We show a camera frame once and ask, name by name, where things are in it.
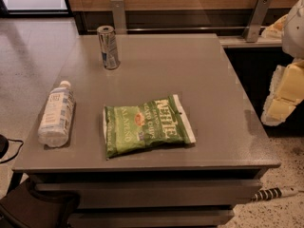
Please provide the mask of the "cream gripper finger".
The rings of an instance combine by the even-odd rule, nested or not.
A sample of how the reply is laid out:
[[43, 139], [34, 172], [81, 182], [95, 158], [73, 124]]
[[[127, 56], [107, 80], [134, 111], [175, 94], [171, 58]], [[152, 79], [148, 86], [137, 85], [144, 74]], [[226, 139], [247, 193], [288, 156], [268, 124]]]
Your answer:
[[304, 61], [277, 66], [265, 100], [261, 121], [268, 126], [284, 123], [304, 100]]
[[285, 26], [287, 14], [280, 17], [273, 24], [262, 31], [261, 36], [263, 38], [280, 38]]

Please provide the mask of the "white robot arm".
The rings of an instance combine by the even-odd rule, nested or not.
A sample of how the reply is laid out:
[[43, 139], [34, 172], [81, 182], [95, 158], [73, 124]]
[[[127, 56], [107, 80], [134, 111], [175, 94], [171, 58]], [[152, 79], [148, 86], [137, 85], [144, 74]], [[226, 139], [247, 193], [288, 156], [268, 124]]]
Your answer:
[[280, 39], [283, 52], [294, 58], [287, 66], [275, 68], [263, 106], [262, 123], [277, 126], [304, 100], [304, 0], [263, 30], [262, 37]]

